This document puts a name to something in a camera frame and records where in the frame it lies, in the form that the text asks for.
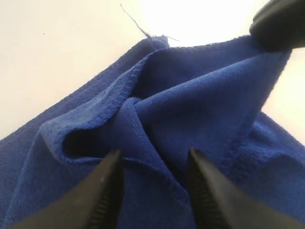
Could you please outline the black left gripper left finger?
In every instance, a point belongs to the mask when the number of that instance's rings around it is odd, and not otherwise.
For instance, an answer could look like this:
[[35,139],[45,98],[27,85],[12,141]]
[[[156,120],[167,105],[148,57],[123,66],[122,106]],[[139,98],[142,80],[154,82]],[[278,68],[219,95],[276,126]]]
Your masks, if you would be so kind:
[[114,229],[124,195],[122,154],[111,151],[78,185],[13,229]]

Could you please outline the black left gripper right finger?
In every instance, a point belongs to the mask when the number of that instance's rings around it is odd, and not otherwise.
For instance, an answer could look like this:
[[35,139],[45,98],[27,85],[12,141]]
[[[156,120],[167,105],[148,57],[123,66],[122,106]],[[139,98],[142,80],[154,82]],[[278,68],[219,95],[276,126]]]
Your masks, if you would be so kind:
[[190,149],[188,154],[187,192],[198,229],[305,227],[243,192],[197,149]]

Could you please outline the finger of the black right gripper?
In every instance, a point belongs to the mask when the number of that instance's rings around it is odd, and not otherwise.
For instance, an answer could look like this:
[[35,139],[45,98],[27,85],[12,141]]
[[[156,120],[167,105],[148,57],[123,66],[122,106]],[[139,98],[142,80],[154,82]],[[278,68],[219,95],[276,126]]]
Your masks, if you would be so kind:
[[304,48],[305,1],[268,1],[253,17],[249,32],[270,52]]

